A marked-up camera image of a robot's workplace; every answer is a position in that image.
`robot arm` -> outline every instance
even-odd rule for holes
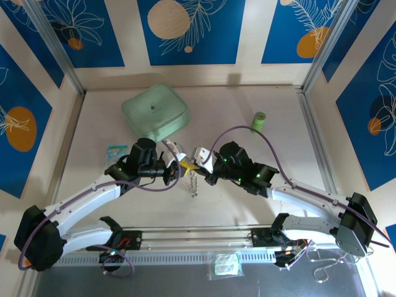
[[[15,245],[21,251],[24,246],[28,246],[25,256],[37,271],[51,267],[62,255],[78,249],[97,244],[119,249],[123,244],[123,230],[110,217],[101,218],[96,225],[70,228],[98,207],[117,199],[133,188],[130,184],[117,183],[118,181],[139,185],[142,177],[162,177],[164,183],[169,185],[178,174],[175,158],[180,161],[185,154],[181,152],[180,146],[169,141],[166,143],[173,153],[161,154],[160,158],[157,158],[155,142],[139,139],[128,156],[120,158],[104,175],[80,191],[77,196],[50,205],[44,210],[37,206],[30,207],[22,217],[14,240]],[[377,220],[365,197],[356,193],[351,198],[332,194],[334,201],[330,203],[297,189],[296,185],[301,187],[303,184],[294,181],[296,184],[291,186],[286,184],[272,188],[271,179],[279,171],[265,164],[253,163],[245,149],[235,142],[225,144],[214,156],[210,156],[210,151],[204,148],[196,148],[193,156],[199,167],[196,171],[204,175],[206,182],[212,186],[219,178],[230,180],[250,194],[291,202],[318,216],[306,218],[280,213],[271,228],[252,229],[254,247],[284,246],[285,243],[295,242],[297,239],[309,238],[326,243],[335,241],[344,251],[356,256],[367,254],[374,233],[372,228],[338,205],[339,202],[348,203],[350,208],[376,225]],[[330,195],[307,185],[304,187],[312,192]],[[33,231],[43,222],[29,243],[29,236],[31,237]],[[136,232],[138,234],[134,235],[134,244],[135,248],[139,249],[142,232]]]
[[[290,202],[317,215],[296,217],[280,213],[270,230],[252,232],[255,246],[268,246],[268,241],[284,243],[309,238],[318,243],[336,243],[354,256],[363,257],[368,253],[374,230],[356,214],[341,207],[347,205],[376,225],[377,218],[364,196],[357,193],[352,197],[335,195],[295,180],[292,185],[285,183],[282,187],[271,188],[271,179],[279,171],[265,164],[253,163],[245,149],[235,142],[223,145],[212,159],[205,161],[209,153],[200,147],[194,152],[196,164],[200,167],[197,172],[205,176],[208,184],[215,185],[219,178],[230,180],[250,194]],[[331,197],[331,202],[309,192]]]
[[[178,160],[186,154],[181,147],[166,141]],[[157,159],[156,144],[150,139],[139,139],[128,156],[121,157],[95,182],[81,190],[76,196],[40,210],[36,205],[27,209],[22,217],[14,244],[22,251],[28,237],[44,219],[28,245],[25,256],[37,271],[51,267],[68,252],[96,244],[115,248],[121,237],[122,228],[111,218],[101,218],[96,225],[70,230],[78,221],[105,203],[117,199],[133,186],[118,184],[127,181],[139,185],[140,178],[162,177],[165,185],[176,179],[178,167],[173,154],[161,154]]]

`small packet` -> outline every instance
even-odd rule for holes
[[[109,145],[106,154],[106,169],[117,163],[118,159],[128,154],[127,145]]]
[[[209,253],[209,280],[243,276],[240,252]]]

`beige wall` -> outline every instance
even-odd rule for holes
[[[14,237],[24,210],[34,204],[43,207],[51,199],[48,197],[48,194],[50,195],[48,191],[51,188],[50,182],[75,102],[76,92],[67,79],[64,79],[61,89],[55,86],[1,9],[0,44],[53,108],[22,198],[15,198],[0,190],[0,234],[7,236],[6,245],[0,255],[2,271],[0,273],[0,295],[9,297],[17,293],[23,275],[17,267],[20,252],[14,246]]]
[[[301,84],[310,64],[261,65],[279,0],[247,0],[236,65],[150,66],[137,1],[105,0],[125,67],[85,68],[86,89],[236,84]]]
[[[330,82],[327,83],[320,74],[308,94],[340,193],[351,195],[358,192],[365,195],[382,230],[396,223],[396,179],[371,192],[368,190],[335,102],[395,21],[396,2],[381,0]],[[384,242],[379,236],[374,238]],[[377,283],[384,292],[396,295],[396,272],[393,268],[396,255],[391,249],[373,247],[376,252],[370,257],[370,262]]]

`light green container lid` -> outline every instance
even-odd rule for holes
[[[161,141],[190,120],[187,105],[168,85],[158,84],[123,103],[132,130],[140,137]]]

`green tape roll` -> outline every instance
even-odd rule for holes
[[[258,131],[261,131],[264,127],[266,117],[267,116],[265,115],[265,113],[262,113],[261,111],[255,113],[251,127]]]

